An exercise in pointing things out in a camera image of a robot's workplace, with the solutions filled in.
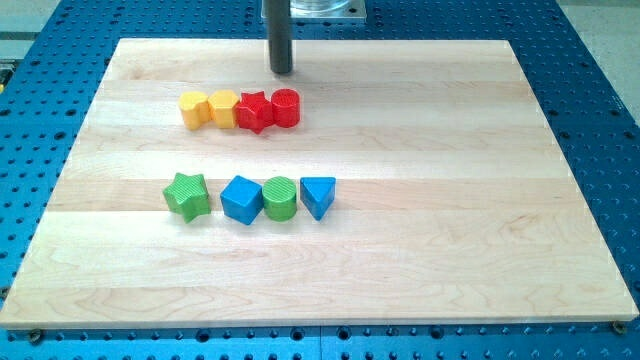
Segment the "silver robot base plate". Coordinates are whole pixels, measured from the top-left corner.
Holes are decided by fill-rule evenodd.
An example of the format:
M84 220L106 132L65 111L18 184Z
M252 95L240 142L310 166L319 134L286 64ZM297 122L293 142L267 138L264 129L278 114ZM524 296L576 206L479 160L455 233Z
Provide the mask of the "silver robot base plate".
M291 0L290 15L302 23L364 23L367 19L365 0Z

